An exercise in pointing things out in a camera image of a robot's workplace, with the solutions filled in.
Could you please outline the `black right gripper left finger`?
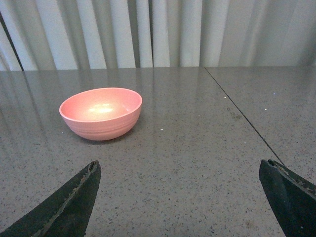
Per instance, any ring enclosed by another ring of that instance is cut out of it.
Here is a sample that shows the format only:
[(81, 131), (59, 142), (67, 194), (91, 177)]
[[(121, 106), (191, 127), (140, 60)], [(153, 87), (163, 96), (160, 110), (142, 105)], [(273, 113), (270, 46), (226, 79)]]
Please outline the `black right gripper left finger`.
[(0, 235), (2, 237), (85, 236), (100, 179), (101, 166), (98, 161), (93, 161)]

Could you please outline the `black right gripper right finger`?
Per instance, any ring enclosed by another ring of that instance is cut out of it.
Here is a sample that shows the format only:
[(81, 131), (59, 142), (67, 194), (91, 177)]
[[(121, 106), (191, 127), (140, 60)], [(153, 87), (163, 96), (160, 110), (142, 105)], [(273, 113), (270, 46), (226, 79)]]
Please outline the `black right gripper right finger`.
[(316, 235), (316, 186), (280, 163), (261, 160), (259, 179), (287, 237)]

